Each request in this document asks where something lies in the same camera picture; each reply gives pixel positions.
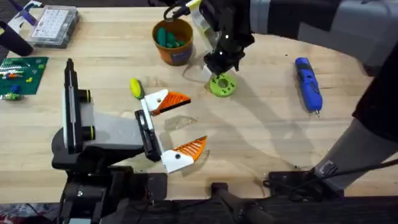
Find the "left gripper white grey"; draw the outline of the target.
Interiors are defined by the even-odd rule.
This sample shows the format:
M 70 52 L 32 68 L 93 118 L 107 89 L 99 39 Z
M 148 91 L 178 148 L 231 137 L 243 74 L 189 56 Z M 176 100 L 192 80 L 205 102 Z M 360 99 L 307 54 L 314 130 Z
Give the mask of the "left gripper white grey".
M 149 112 L 157 116 L 191 103 L 183 93 L 166 89 L 144 97 Z M 94 110 L 92 101 L 62 100 L 63 126 L 52 139 L 52 167 L 58 170 L 104 170 L 115 163 L 144 154 L 162 161 L 168 174 L 194 164 L 205 150 L 207 136 L 162 151 L 154 128 L 143 109 L 134 118 Z

